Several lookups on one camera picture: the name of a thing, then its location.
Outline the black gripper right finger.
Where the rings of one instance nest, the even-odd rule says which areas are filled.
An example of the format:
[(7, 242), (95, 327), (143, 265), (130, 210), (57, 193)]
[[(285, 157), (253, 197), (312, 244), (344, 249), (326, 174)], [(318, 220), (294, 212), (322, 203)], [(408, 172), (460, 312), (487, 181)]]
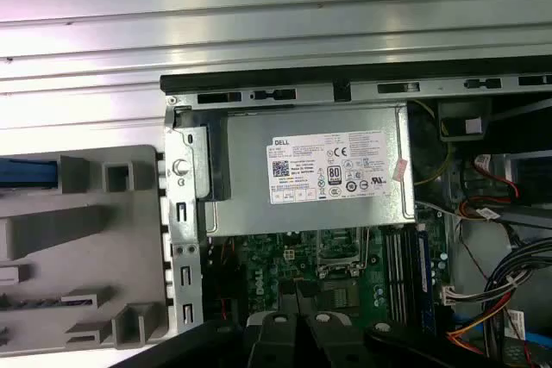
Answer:
[(422, 330), (394, 322), (359, 328), (318, 305), (313, 281), (300, 281), (300, 315), (328, 367), (486, 367), (487, 359)]

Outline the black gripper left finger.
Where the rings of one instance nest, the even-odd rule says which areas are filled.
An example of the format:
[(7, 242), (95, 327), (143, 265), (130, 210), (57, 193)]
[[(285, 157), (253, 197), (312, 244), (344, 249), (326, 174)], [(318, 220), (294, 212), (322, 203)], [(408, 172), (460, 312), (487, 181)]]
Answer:
[(258, 312), (247, 326), (207, 321), (116, 367), (291, 367), (297, 333), (297, 283), (279, 284), (276, 311)]

